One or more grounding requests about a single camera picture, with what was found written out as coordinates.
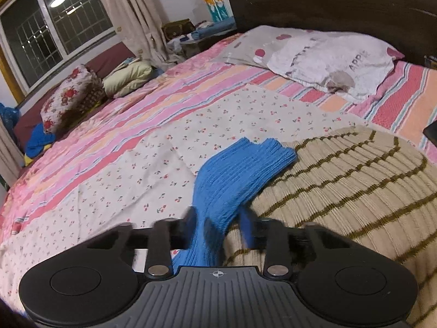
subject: blue cloth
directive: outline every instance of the blue cloth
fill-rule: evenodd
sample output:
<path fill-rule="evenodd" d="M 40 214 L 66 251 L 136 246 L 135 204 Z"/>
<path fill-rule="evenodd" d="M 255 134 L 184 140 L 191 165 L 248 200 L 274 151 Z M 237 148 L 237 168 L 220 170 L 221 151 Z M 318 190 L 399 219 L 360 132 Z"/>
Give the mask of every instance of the blue cloth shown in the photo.
<path fill-rule="evenodd" d="M 42 152 L 45 145 L 52 144 L 54 141 L 55 135 L 51 133 L 44 133 L 42 123 L 39 123 L 33 129 L 32 135 L 30 136 L 30 139 L 26 145 L 26 155 L 33 159 Z"/>
<path fill-rule="evenodd" d="M 235 24 L 235 18 L 229 17 L 227 19 L 224 19 L 223 21 L 215 23 L 212 26 L 195 30 L 191 33 L 191 36 L 194 40 L 198 40 L 236 27 L 237 25 Z"/>
<path fill-rule="evenodd" d="M 12 107 L 6 107 L 0 103 L 0 117 L 10 137 L 12 138 L 12 140 L 14 140 L 15 143 L 17 143 L 17 138 L 15 137 L 13 129 L 18 123 L 20 113 L 17 109 Z"/>
<path fill-rule="evenodd" d="M 272 138 L 262 144 L 242 138 L 210 158 L 200 168 L 194 184 L 196 231 L 190 248 L 173 258 L 174 271 L 181 265 L 220 265 L 223 239 L 239 206 L 295 159 L 294 149 L 285 148 Z"/>

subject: white pillowcase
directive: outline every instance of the white pillowcase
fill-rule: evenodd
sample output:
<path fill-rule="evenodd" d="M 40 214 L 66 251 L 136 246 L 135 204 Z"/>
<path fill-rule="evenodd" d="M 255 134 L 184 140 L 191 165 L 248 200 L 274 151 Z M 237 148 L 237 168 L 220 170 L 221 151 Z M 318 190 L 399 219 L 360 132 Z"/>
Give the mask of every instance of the white pillowcase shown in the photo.
<path fill-rule="evenodd" d="M 288 38 L 267 67 L 302 85 L 359 103 L 376 94 L 393 70 L 393 60 L 402 57 L 388 43 L 368 35 L 314 31 Z"/>

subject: window frame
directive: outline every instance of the window frame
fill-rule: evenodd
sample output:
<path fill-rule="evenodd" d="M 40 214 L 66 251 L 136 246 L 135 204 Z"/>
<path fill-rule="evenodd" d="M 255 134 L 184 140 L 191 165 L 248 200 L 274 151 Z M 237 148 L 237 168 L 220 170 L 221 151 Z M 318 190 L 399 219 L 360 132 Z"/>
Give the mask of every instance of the window frame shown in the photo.
<path fill-rule="evenodd" d="M 0 8 L 0 17 L 1 15 L 15 2 L 16 0 L 7 0 L 6 3 L 4 3 Z M 47 81 L 49 76 L 53 74 L 54 72 L 62 69 L 62 66 L 67 65 L 70 60 L 77 58 L 80 56 L 85 50 L 87 50 L 90 46 L 96 44 L 100 40 L 105 40 L 105 38 L 115 33 L 115 28 L 111 27 L 107 30 L 103 31 L 102 33 L 98 34 L 94 38 L 90 39 L 83 45 L 81 45 L 79 48 L 73 50 L 71 53 L 67 53 L 64 45 L 62 44 L 62 41 L 58 35 L 58 32 L 56 31 L 55 25 L 50 17 L 49 11 L 47 9 L 47 6 L 45 5 L 44 0 L 37 0 L 39 7 L 41 8 L 42 15 L 45 19 L 46 25 L 50 31 L 50 34 L 53 38 L 53 41 L 56 45 L 56 48 L 58 49 L 61 57 L 63 58 L 59 63 L 57 63 L 53 68 L 51 68 L 49 71 L 47 71 L 41 78 L 38 79 L 32 86 L 29 86 L 26 82 L 25 77 L 23 76 L 20 67 L 18 66 L 17 61 L 15 60 L 14 54 L 9 46 L 9 43 L 6 39 L 6 34 L 3 29 L 3 24 L 0 21 L 0 47 L 4 51 L 4 55 L 6 58 L 7 63 L 11 67 L 11 71 L 13 76 L 15 77 L 15 80 L 17 81 L 19 87 L 21 88 L 21 91 L 24 94 L 24 97 L 29 95 L 33 90 L 39 88 L 44 82 Z"/>

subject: beige curtain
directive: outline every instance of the beige curtain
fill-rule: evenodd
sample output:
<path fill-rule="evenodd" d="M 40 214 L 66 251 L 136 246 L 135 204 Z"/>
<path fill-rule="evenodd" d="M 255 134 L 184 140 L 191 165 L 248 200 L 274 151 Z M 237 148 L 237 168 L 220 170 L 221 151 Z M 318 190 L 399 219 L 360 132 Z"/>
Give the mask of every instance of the beige curtain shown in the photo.
<path fill-rule="evenodd" d="M 0 120 L 0 175 L 9 186 L 17 181 L 23 162 L 23 154 Z"/>
<path fill-rule="evenodd" d="M 166 46 L 152 0 L 101 0 L 123 43 L 135 55 L 166 70 L 179 61 Z"/>

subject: window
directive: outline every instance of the window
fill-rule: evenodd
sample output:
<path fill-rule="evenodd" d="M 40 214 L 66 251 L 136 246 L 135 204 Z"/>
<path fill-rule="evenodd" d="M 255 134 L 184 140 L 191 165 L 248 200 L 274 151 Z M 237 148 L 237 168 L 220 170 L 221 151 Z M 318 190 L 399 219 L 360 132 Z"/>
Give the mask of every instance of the window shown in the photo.
<path fill-rule="evenodd" d="M 114 29 L 100 0 L 12 0 L 0 11 L 3 47 L 25 92 Z"/>

